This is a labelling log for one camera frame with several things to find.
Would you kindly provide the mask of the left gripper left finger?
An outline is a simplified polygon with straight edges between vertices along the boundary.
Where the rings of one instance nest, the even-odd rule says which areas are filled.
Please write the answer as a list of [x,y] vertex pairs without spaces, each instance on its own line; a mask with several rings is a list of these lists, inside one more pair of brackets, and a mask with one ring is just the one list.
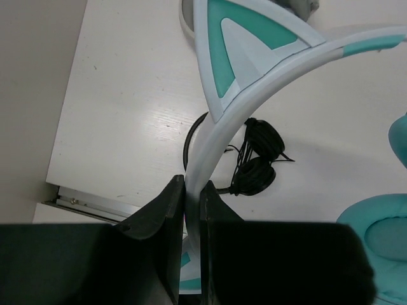
[[2,304],[176,304],[184,178],[116,225],[1,226]]

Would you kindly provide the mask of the teal cat-ear headphones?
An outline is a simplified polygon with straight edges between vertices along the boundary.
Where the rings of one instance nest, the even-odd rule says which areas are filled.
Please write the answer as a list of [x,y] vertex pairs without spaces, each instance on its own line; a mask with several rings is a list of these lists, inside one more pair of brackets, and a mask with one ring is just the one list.
[[271,96],[306,73],[406,41],[404,24],[357,24],[327,32],[271,1],[193,1],[195,51],[209,112],[186,164],[186,227],[180,292],[200,294],[198,197],[229,141]]

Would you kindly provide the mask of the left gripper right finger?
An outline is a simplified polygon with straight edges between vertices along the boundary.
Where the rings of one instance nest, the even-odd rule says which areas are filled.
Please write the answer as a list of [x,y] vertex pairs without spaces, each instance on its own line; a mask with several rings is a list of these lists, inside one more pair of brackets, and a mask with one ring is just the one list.
[[203,304],[372,304],[360,238],[331,222],[244,220],[209,182],[200,195]]

